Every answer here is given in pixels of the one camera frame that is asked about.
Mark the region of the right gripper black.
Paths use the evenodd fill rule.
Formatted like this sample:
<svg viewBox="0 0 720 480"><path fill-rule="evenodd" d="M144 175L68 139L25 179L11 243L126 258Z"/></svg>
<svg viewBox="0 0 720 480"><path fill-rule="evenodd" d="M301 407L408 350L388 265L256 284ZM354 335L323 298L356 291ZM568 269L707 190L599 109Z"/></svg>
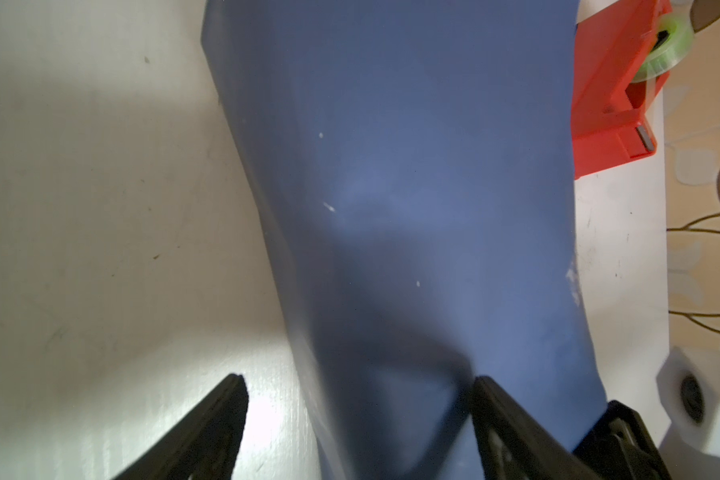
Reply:
<svg viewBox="0 0 720 480"><path fill-rule="evenodd" d="M671 480L641 416L612 400L573 455L602 479Z"/></svg>

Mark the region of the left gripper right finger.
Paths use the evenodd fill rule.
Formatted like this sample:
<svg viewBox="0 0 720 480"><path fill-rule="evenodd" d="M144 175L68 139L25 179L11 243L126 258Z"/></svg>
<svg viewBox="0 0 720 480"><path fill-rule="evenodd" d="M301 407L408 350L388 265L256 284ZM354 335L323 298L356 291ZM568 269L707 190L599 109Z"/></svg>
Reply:
<svg viewBox="0 0 720 480"><path fill-rule="evenodd" d="M488 376L479 376L474 381L471 417L487 479L598 477Z"/></svg>

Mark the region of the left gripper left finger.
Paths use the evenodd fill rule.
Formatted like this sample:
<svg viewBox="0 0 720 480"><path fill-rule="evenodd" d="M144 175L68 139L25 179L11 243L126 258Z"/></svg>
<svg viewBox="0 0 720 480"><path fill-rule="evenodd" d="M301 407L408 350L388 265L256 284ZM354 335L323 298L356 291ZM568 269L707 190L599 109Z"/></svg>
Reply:
<svg viewBox="0 0 720 480"><path fill-rule="evenodd" d="M229 480L243 439L248 406L244 377L226 376L117 477Z"/></svg>

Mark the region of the light blue wrapping paper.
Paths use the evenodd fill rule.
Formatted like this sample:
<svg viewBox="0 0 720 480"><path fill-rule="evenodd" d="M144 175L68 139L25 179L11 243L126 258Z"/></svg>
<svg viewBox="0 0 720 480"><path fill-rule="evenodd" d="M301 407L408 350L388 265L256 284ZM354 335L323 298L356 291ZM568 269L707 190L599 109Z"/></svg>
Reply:
<svg viewBox="0 0 720 480"><path fill-rule="evenodd" d="M577 13L207 4L324 478L481 478L481 375L567 449L605 411L576 269Z"/></svg>

